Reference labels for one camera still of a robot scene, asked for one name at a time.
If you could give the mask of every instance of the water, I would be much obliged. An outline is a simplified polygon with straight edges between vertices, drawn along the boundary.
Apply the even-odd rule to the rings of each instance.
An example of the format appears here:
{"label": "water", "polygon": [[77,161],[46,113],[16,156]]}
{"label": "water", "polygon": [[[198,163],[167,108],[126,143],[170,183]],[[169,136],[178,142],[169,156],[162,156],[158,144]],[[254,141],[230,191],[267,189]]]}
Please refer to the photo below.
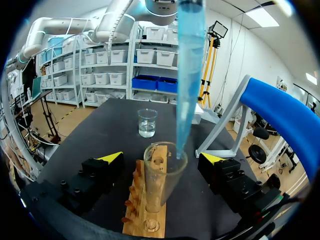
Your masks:
{"label": "water", "polygon": [[200,4],[178,6],[178,103],[176,118],[177,158],[187,142],[200,88],[205,44],[205,12]]}
{"label": "water", "polygon": [[144,138],[151,138],[156,132],[156,122],[155,121],[142,121],[139,123],[139,134]]}

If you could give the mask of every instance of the black table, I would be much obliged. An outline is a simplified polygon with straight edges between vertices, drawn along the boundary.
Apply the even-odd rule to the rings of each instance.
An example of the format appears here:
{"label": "black table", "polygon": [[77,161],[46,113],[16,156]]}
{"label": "black table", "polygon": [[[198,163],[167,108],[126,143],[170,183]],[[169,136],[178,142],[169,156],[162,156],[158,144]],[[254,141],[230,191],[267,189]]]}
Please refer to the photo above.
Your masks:
{"label": "black table", "polygon": [[[156,132],[152,138],[143,138],[138,133],[138,114],[142,108],[158,111]],[[197,149],[212,130],[214,124],[201,120],[192,125],[185,145],[188,165],[166,205],[165,236],[194,237],[199,240],[224,234],[232,230],[240,220],[219,195],[214,195],[197,170]],[[137,159],[143,158],[144,150],[159,141],[176,142],[176,106],[171,104],[134,100],[109,99],[92,112],[65,139],[53,154],[37,181],[48,180],[59,187],[61,180],[70,180],[81,169],[86,159],[98,158],[122,151],[125,169],[112,191],[103,194],[91,211],[82,218],[103,228],[122,232],[121,218],[125,216],[125,200],[129,197],[132,173]],[[233,138],[225,129],[212,144],[211,149],[230,149]],[[238,151],[236,160],[241,169],[255,179],[249,164]]]}

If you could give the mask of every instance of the clear glass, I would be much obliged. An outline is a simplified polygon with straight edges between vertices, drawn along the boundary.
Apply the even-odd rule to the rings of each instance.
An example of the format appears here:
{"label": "clear glass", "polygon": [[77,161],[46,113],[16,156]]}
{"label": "clear glass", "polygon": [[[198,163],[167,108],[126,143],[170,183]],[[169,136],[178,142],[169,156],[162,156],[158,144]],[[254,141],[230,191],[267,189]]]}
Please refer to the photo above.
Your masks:
{"label": "clear glass", "polygon": [[139,134],[144,138],[151,138],[156,133],[156,119],[158,112],[152,109],[140,109],[138,111],[139,117]]}
{"label": "clear glass", "polygon": [[175,189],[187,166],[187,154],[177,158],[177,147],[172,142],[151,144],[143,155],[146,192],[146,211],[158,213]]}
{"label": "clear glass", "polygon": [[179,1],[178,16],[178,82],[183,84],[178,84],[176,145],[183,151],[200,88],[206,32],[204,1]]}

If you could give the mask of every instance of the white robotic arm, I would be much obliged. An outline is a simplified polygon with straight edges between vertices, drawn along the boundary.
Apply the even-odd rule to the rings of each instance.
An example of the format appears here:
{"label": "white robotic arm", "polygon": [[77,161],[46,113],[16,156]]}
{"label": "white robotic arm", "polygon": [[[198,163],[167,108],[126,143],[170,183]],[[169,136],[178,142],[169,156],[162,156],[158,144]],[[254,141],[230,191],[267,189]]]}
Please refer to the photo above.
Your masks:
{"label": "white robotic arm", "polygon": [[177,15],[177,4],[177,0],[113,0],[97,26],[90,19],[41,17],[33,22],[20,52],[7,62],[6,72],[23,69],[29,58],[41,52],[46,34],[89,32],[94,42],[121,43],[129,38],[135,21],[159,26],[172,23]]}

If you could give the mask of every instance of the wooden floor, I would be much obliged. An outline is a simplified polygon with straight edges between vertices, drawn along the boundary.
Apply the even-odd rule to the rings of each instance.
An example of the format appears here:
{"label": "wooden floor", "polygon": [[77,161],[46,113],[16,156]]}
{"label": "wooden floor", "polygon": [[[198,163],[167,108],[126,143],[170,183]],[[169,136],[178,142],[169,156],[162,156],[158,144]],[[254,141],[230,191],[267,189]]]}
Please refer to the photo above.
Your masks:
{"label": "wooden floor", "polygon": [[[96,108],[95,107],[86,107],[77,108],[74,105],[67,105],[67,104],[55,104],[55,103],[48,103],[48,106],[53,114],[53,121],[56,124],[56,128],[59,132],[61,137],[61,142],[66,139],[66,137],[80,124],[84,119],[86,119]],[[32,125],[37,127],[37,131],[40,133],[41,137],[45,139],[48,138],[48,131],[49,127],[43,115],[43,110],[41,106],[41,102],[38,101],[32,106],[31,112],[33,114],[33,122]],[[233,139],[236,139],[237,133],[233,131],[233,122],[229,122],[226,126],[226,129],[231,134]],[[270,136],[270,138],[264,143],[267,145],[269,149],[272,149],[275,144],[277,143],[279,136]],[[240,150],[243,152],[244,156],[249,156],[248,149],[254,140],[254,136],[250,133],[247,137],[245,137],[240,145]],[[296,183],[296,181],[304,174],[305,170],[302,164],[299,162],[294,171],[289,173],[289,169],[292,167],[292,163],[287,157],[287,155],[283,155],[281,157],[281,163],[286,163],[288,166],[283,169],[282,174],[279,173],[279,166],[269,169],[266,172],[261,173],[261,169],[259,169],[259,165],[254,162],[251,158],[247,161],[249,162],[254,174],[256,175],[257,179],[262,181],[263,183],[275,173],[281,182],[280,190],[282,192],[286,192],[288,190],[292,191],[296,186],[292,188],[292,186]],[[304,185],[309,184],[308,179],[306,179],[297,189],[293,192],[293,194],[297,193]]]}

